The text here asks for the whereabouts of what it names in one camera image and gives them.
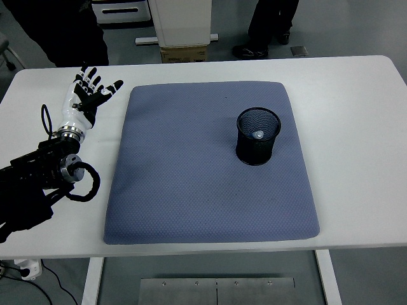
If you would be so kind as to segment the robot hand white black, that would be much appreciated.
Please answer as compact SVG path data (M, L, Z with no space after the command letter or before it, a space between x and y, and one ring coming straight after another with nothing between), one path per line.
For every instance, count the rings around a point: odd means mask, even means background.
M96 67L81 67L66 93L62 106L62 126L77 123L83 126L83 130L94 126L97 108L111 99L124 84L123 80L117 80L109 86L100 82L101 77L97 75Z

